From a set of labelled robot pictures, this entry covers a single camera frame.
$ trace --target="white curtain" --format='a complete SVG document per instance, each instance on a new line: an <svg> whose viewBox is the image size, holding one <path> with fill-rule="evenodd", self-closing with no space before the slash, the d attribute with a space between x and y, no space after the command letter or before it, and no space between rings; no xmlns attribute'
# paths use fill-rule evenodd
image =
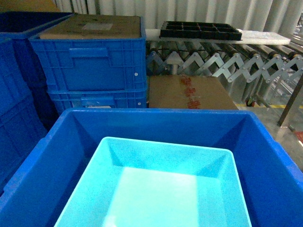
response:
<svg viewBox="0 0 303 227"><path fill-rule="evenodd" d="M165 20L227 23L235 28L292 34L303 0L54 0L62 12L144 16L146 28Z"/></svg>

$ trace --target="black plastic tray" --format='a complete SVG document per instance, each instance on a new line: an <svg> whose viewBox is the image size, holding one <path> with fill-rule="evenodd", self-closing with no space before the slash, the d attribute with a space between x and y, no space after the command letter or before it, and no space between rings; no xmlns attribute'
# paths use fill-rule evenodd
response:
<svg viewBox="0 0 303 227"><path fill-rule="evenodd" d="M160 37L241 40L242 33L228 24L165 21Z"/></svg>

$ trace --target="cardboard lid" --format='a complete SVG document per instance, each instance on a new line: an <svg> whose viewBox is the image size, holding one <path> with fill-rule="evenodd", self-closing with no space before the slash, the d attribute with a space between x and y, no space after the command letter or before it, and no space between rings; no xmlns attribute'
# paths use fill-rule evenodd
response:
<svg viewBox="0 0 303 227"><path fill-rule="evenodd" d="M150 77L150 108L237 110L218 78Z"/></svg>
<svg viewBox="0 0 303 227"><path fill-rule="evenodd" d="M76 14L40 34L41 39L140 38L140 17Z"/></svg>

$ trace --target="light blue plastic tray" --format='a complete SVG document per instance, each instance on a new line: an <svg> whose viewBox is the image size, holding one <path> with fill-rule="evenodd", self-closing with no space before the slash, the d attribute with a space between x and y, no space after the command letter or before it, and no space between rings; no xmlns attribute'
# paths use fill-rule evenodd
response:
<svg viewBox="0 0 303 227"><path fill-rule="evenodd" d="M229 150L105 137L55 226L251 224Z"/></svg>

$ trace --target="blue plastic crate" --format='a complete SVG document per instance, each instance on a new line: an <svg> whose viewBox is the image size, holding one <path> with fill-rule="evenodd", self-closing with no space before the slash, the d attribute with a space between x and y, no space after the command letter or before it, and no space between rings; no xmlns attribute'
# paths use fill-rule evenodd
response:
<svg viewBox="0 0 303 227"><path fill-rule="evenodd" d="M226 149L104 138L56 227L250 227Z"/></svg>
<svg viewBox="0 0 303 227"><path fill-rule="evenodd" d="M146 89L136 91L48 91L61 114L72 107L146 108Z"/></svg>
<svg viewBox="0 0 303 227"><path fill-rule="evenodd" d="M300 227L303 173L246 111L65 111L0 197L0 226L52 226L107 136L230 150L254 227Z"/></svg>
<svg viewBox="0 0 303 227"><path fill-rule="evenodd" d="M53 103L46 89L46 78L28 38L67 19L72 13L55 12L4 12L0 13L0 37L11 38L15 57L19 65L23 80L33 93L35 108L41 121L57 119Z"/></svg>
<svg viewBox="0 0 303 227"><path fill-rule="evenodd" d="M6 112L0 114L0 194L37 142L46 135L27 94Z"/></svg>
<svg viewBox="0 0 303 227"><path fill-rule="evenodd" d="M30 42L50 91L110 91L146 88L145 39L141 18L141 38Z"/></svg>
<svg viewBox="0 0 303 227"><path fill-rule="evenodd" d="M0 115L29 93L15 59L12 40L0 38Z"/></svg>

